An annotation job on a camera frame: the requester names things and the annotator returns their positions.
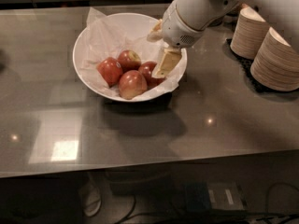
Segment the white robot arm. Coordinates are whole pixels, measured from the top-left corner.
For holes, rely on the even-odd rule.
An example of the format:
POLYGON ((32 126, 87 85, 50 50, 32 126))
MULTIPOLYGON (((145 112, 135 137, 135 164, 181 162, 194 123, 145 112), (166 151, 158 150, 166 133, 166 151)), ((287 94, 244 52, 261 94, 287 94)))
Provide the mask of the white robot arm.
POLYGON ((162 39, 169 45, 152 75, 166 77, 178 64, 175 56, 194 45, 210 23, 239 4, 255 8, 295 51, 299 51, 299 0, 174 0, 148 34, 149 41, 162 39))

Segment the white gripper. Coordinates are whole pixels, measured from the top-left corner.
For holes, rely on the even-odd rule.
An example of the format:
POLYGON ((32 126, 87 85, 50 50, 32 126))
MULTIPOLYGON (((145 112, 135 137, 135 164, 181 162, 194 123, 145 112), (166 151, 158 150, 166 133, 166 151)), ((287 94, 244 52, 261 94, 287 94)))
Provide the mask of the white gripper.
POLYGON ((181 49, 193 46, 203 35, 203 31, 196 31, 189 27, 179 16, 177 1, 174 0, 147 35, 149 42, 163 39, 170 47, 161 49, 158 63, 152 71, 154 78, 166 77, 179 63, 181 49))

